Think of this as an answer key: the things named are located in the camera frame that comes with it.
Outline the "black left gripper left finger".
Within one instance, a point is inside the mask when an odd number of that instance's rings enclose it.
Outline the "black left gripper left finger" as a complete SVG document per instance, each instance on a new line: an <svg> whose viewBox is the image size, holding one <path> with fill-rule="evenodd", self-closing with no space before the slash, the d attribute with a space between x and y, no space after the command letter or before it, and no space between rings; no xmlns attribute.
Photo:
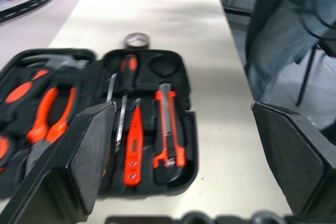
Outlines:
<svg viewBox="0 0 336 224"><path fill-rule="evenodd" d="M106 167L114 102L79 113L1 212L1 223L80 223L94 209Z"/></svg>

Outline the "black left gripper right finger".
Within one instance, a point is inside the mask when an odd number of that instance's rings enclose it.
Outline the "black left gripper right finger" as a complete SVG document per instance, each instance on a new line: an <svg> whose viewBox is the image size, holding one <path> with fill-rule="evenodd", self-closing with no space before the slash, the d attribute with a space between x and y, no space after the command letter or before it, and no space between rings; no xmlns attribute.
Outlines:
<svg viewBox="0 0 336 224"><path fill-rule="evenodd" d="M303 115L251 106L268 166L294 214L335 215L335 144Z"/></svg>

